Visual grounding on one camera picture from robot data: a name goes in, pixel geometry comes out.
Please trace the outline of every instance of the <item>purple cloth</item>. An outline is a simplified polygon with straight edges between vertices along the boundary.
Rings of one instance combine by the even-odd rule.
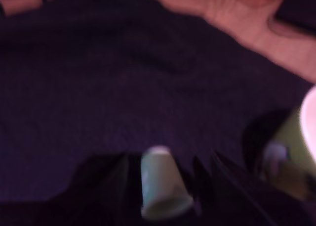
[[[311,84],[153,0],[55,0],[0,19],[0,202],[63,192],[92,155],[168,145],[243,167],[258,116]]]

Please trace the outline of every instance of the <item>green paper cup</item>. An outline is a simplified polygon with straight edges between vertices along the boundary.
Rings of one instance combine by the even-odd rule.
[[[142,157],[141,174],[143,218],[150,221],[165,220],[191,208],[193,199],[168,148],[150,148]]]
[[[263,153],[260,177],[299,199],[316,199],[316,86]]]

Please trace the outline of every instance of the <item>black object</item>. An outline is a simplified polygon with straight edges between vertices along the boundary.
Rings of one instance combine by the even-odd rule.
[[[284,0],[276,12],[276,19],[316,34],[315,0]]]

